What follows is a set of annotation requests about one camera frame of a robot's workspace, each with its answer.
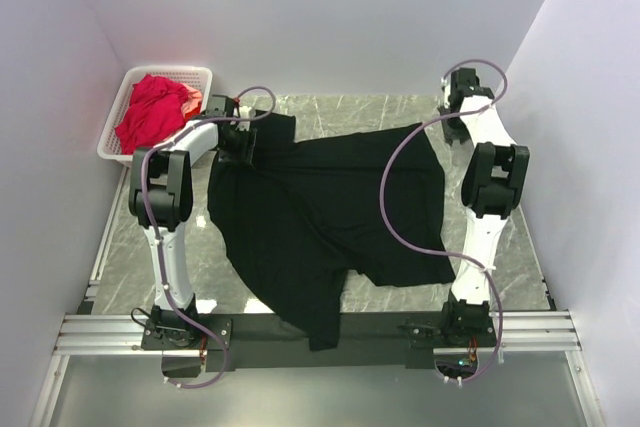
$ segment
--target white plastic basket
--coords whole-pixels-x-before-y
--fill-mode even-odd
[[[103,159],[117,160],[121,164],[128,167],[131,166],[131,155],[123,155],[120,139],[116,135],[114,129],[120,125],[124,114],[129,108],[129,99],[133,91],[133,84],[137,84],[147,75],[162,75],[175,82],[187,84],[194,89],[202,92],[202,108],[204,111],[207,107],[207,100],[211,91],[211,79],[213,74],[204,67],[192,67],[182,65],[148,65],[142,67],[134,67],[124,76],[122,85],[118,90],[118,95],[113,101],[109,118],[104,126],[100,142],[98,142],[98,155]]]

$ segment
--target gray marble table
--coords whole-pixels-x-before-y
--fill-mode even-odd
[[[269,99],[247,97],[244,105],[267,108]],[[295,115],[297,140],[369,132],[424,121],[437,115],[436,101],[427,96],[303,96],[278,98],[278,112]],[[442,238],[449,250],[461,251],[466,220],[460,184],[471,158],[471,145],[445,144],[440,125],[426,131],[446,173],[445,220]],[[193,168],[195,203],[186,227],[187,263],[200,312],[270,312],[242,283],[225,256],[225,246],[206,209],[212,154]],[[101,266],[94,314],[126,314],[133,307],[150,308],[153,274],[149,246],[127,208],[128,174],[112,225],[112,237]],[[507,310],[547,310],[546,286],[524,223],[516,210],[507,223],[494,274]],[[453,261],[457,270],[458,262]],[[449,285],[376,287],[364,275],[351,272],[342,295],[343,312],[439,310]]]

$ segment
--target red cloth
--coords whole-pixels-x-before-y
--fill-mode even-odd
[[[147,74],[133,86],[129,110],[115,128],[122,153],[152,147],[182,129],[186,124],[182,105],[187,100],[189,92],[184,85]]]

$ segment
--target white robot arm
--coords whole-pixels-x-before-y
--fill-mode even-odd
[[[445,114],[478,111],[493,99],[491,90],[479,85],[475,69],[470,68],[454,71],[445,79],[443,91],[441,112]],[[479,114],[462,115],[445,122],[447,142],[470,138],[474,147],[461,192],[467,217],[462,253],[493,269],[502,230],[520,202],[529,150],[516,145],[509,136],[495,105]],[[467,307],[482,307],[481,313],[476,308],[476,312],[470,314],[469,324],[473,326],[479,317],[488,315],[491,296],[486,275],[476,265],[462,260],[451,287],[451,297],[454,303],[465,304],[455,316],[456,319],[462,317],[463,324]]]
[[[225,102],[227,106],[212,109],[211,115],[213,116],[231,116],[234,114],[236,108],[241,118],[249,119],[254,116],[254,110],[250,107],[233,106],[234,99],[227,97],[218,97],[218,99]],[[199,119],[189,121],[181,132],[189,130],[198,122],[200,122]],[[162,248],[162,254],[165,260],[167,283],[171,286],[171,296],[179,309],[186,310],[194,302],[194,292],[191,282],[189,281],[185,255],[185,226],[193,205],[190,167],[206,152],[218,147],[221,143],[221,133],[223,136],[222,143],[224,143],[225,132],[227,132],[227,134],[231,132],[234,135],[242,132],[246,135],[243,139],[248,140],[250,138],[248,126],[249,122],[227,123],[219,130],[219,127],[214,123],[202,125],[181,138],[172,147],[163,150],[162,155],[164,158],[157,159],[159,163],[162,164],[160,170],[163,172],[166,171],[167,173],[167,185],[155,191],[156,201],[154,203],[156,205],[159,203],[160,205],[164,204],[166,206],[164,209],[160,208],[160,212],[156,214],[157,220],[160,221],[160,235],[163,237],[163,242],[160,247]],[[180,132],[176,133],[172,138],[178,137],[179,135]],[[244,149],[246,152],[250,152],[251,146],[247,140],[240,142],[240,150]],[[129,208],[131,212],[139,218],[151,249],[151,260],[155,277],[154,307],[159,308],[161,311],[171,311],[172,308],[164,294],[160,275],[156,234],[153,228],[148,225],[148,219],[141,205],[140,185],[142,179],[140,179],[139,162],[136,162],[136,159],[142,159],[146,150],[147,149],[140,149],[134,156]],[[149,170],[150,177],[152,177],[151,173],[153,169],[151,166]],[[153,185],[150,185],[150,189],[150,197],[153,199]]]

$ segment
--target purple cable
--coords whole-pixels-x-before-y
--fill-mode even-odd
[[[500,74],[500,76],[502,77],[502,80],[504,82],[503,87],[502,87],[502,91],[496,96],[495,99],[493,99],[491,102],[489,102],[484,107],[481,107],[481,108],[479,108],[477,110],[473,110],[473,111],[470,111],[470,112],[455,112],[455,113],[441,115],[441,116],[436,117],[434,119],[431,119],[431,120],[429,120],[427,122],[424,122],[418,128],[416,128],[413,132],[411,132],[409,135],[407,135],[407,137],[402,142],[400,142],[400,145],[398,145],[398,147],[396,147],[396,150],[393,151],[393,154],[391,154],[391,157],[389,158],[389,161],[387,162],[387,165],[384,168],[384,172],[382,173],[382,180],[380,181],[380,194],[379,194],[379,199],[378,199],[379,203],[380,203],[380,214],[382,215],[382,220],[384,221],[384,224],[387,226],[387,229],[389,230],[391,235],[393,235],[393,237],[395,237],[395,239],[398,242],[400,242],[402,245],[404,245],[408,249],[411,249],[411,250],[413,250],[415,252],[420,252],[422,254],[437,255],[437,256],[440,256],[440,257],[457,257],[458,259],[466,260],[467,262],[470,262],[470,263],[474,264],[475,266],[477,266],[484,273],[484,275],[487,277],[487,282],[489,283],[489,287],[491,289],[491,292],[493,293],[493,296],[494,296],[494,298],[496,300],[496,305],[498,307],[498,332],[496,334],[496,346],[494,347],[493,352],[491,352],[491,357],[489,358],[489,361],[486,364],[484,364],[480,369],[478,369],[476,371],[476,373],[473,374],[471,377],[463,379],[462,382],[469,382],[469,381],[471,381],[473,379],[478,378],[480,375],[482,375],[484,372],[487,371],[487,369],[493,364],[493,362],[495,361],[496,357],[498,356],[498,351],[500,350],[500,344],[502,343],[502,328],[503,328],[503,309],[502,309],[502,301],[500,300],[500,293],[498,292],[498,289],[496,287],[495,282],[493,281],[493,278],[491,277],[491,274],[486,269],[486,267],[484,265],[482,265],[482,262],[480,262],[479,260],[474,259],[473,257],[470,257],[468,255],[465,255],[465,254],[462,254],[462,253],[458,253],[458,252],[448,252],[448,251],[425,249],[424,247],[419,247],[417,245],[414,245],[411,242],[409,242],[408,240],[406,240],[405,238],[403,238],[393,228],[393,225],[391,225],[391,222],[389,221],[389,217],[387,215],[387,209],[385,207],[384,191],[385,191],[385,188],[386,188],[386,185],[387,185],[387,179],[389,177],[389,171],[391,170],[391,166],[395,162],[395,160],[398,157],[398,155],[400,154],[400,152],[402,152],[402,149],[404,149],[406,147],[406,145],[409,142],[411,142],[411,140],[415,136],[417,136],[420,132],[424,132],[424,129],[426,129],[430,125],[435,124],[437,122],[442,122],[444,120],[453,119],[453,118],[456,118],[456,117],[462,117],[462,116],[465,116],[465,115],[480,114],[480,113],[484,112],[485,110],[487,110],[489,107],[491,107],[493,104],[498,102],[500,99],[502,99],[502,97],[504,97],[504,94],[507,92],[507,87],[509,85],[509,82],[507,80],[507,75],[504,73],[504,71],[500,67],[498,67],[493,62],[489,62],[488,60],[468,59],[468,60],[463,60],[462,62],[458,62],[456,65],[451,67],[447,71],[446,74],[444,74],[444,78],[446,79],[449,76],[449,74],[451,72],[453,72],[455,69],[457,69],[458,67],[462,67],[463,65],[466,65],[466,64],[469,64],[469,63],[473,63],[473,62],[480,63],[480,64],[485,64],[485,65],[488,65],[490,67],[493,67]]]
[[[276,96],[271,91],[271,89],[268,89],[267,87],[262,87],[262,86],[249,87],[248,89],[245,89],[242,92],[240,92],[237,98],[240,99],[243,95],[245,95],[248,92],[251,92],[252,90],[264,90],[267,94],[269,94],[269,97],[271,97],[271,108],[267,112],[260,114],[256,117],[252,117],[250,119],[243,119],[240,117],[215,117],[213,119],[201,120],[200,122],[193,124],[188,129],[185,129],[182,132],[180,132],[170,141],[164,142],[160,145],[156,145],[152,147],[151,149],[149,149],[149,151],[145,154],[144,158],[142,159],[142,167],[140,168],[140,176],[142,179],[142,201],[144,203],[144,210],[146,211],[147,217],[149,218],[149,223],[151,224],[151,227],[153,228],[153,231],[156,236],[156,240],[158,241],[156,248],[158,250],[158,265],[160,267],[160,280],[164,288],[164,295],[167,298],[167,302],[169,303],[169,306],[171,306],[171,308],[173,309],[173,311],[176,313],[178,317],[180,317],[182,320],[184,320],[188,324],[191,324],[192,326],[194,326],[195,328],[197,328],[207,336],[211,337],[222,348],[222,357],[223,357],[222,368],[220,369],[220,372],[218,372],[212,379],[207,380],[206,382],[202,382],[200,384],[183,384],[173,379],[169,380],[171,384],[175,385],[176,387],[180,387],[182,389],[199,389],[199,388],[207,387],[209,385],[216,383],[229,368],[229,351],[227,349],[227,346],[220,339],[220,337],[218,337],[216,334],[211,332],[211,330],[207,329],[204,325],[196,322],[193,319],[190,319],[185,314],[180,312],[180,309],[178,309],[178,306],[176,305],[176,302],[171,295],[170,286],[169,286],[169,283],[167,282],[167,266],[165,264],[164,254],[162,252],[163,238],[162,238],[162,235],[160,235],[160,228],[158,227],[158,222],[156,221],[156,218],[153,215],[153,209],[151,208],[151,201],[149,200],[149,187],[147,186],[149,160],[158,151],[175,145],[176,142],[179,142],[180,140],[185,138],[188,134],[193,132],[195,129],[202,127],[203,125],[217,123],[217,122],[236,122],[236,121],[255,122],[256,120],[264,119],[265,117],[273,113],[274,109],[276,108]]]

